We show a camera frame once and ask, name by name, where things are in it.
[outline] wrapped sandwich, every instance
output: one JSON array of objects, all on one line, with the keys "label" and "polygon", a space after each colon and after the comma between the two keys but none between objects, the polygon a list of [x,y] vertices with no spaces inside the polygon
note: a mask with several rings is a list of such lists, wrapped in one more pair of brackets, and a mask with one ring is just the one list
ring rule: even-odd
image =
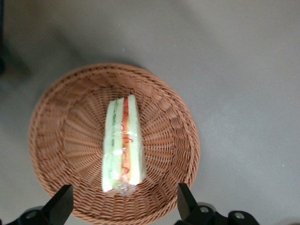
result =
[{"label": "wrapped sandwich", "polygon": [[109,103],[103,143],[102,189],[130,194],[146,176],[140,119],[134,95]]}]

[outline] woven pattern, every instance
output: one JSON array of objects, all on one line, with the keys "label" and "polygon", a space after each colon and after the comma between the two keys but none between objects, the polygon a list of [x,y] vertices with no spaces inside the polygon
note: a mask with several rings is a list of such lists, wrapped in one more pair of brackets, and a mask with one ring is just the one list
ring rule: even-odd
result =
[{"label": "woven pattern", "polygon": [[[102,143],[108,104],[134,94],[139,107],[147,178],[127,197],[102,192]],[[98,64],[70,72],[41,98],[29,147],[44,189],[74,185],[72,214],[92,224],[144,225],[176,207],[177,184],[190,187],[200,160],[195,123],[181,98],[150,72]]]}]

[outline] red ketchup line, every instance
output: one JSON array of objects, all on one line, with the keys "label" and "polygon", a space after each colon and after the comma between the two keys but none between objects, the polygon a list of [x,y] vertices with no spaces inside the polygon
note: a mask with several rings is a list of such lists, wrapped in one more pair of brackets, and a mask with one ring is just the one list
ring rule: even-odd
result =
[{"label": "red ketchup line", "polygon": [[123,118],[122,118],[122,139],[123,139],[123,155],[122,155],[122,168],[124,169],[124,173],[121,175],[120,179],[123,181],[129,181],[130,174],[130,157],[129,157],[129,142],[133,142],[131,138],[129,138],[129,130],[128,130],[128,118],[129,118],[129,110],[128,110],[128,98],[124,99],[123,106]]}]

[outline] gray surface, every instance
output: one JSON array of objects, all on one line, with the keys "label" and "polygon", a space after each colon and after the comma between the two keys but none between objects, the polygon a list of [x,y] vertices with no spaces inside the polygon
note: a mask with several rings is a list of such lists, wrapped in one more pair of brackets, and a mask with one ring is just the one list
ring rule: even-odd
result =
[{"label": "gray surface", "polygon": [[41,93],[71,69],[115,61],[156,74],[190,108],[198,201],[299,224],[299,12],[300,1],[6,1],[5,43],[30,73],[8,64],[0,78],[0,218],[48,200],[27,147]]}]

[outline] metal screw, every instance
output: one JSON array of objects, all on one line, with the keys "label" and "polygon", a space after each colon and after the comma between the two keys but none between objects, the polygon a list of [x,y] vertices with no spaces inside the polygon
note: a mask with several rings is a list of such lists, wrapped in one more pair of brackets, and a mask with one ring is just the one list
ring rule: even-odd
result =
[{"label": "metal screw", "polygon": [[245,218],[245,216],[240,212],[236,212],[234,215],[237,219],[244,219]]},{"label": "metal screw", "polygon": [[200,211],[203,212],[203,213],[208,213],[209,212],[209,210],[204,206],[200,207]]},{"label": "metal screw", "polygon": [[37,214],[37,211],[32,211],[26,215],[26,219],[31,219],[31,218],[35,217],[36,214]]}]

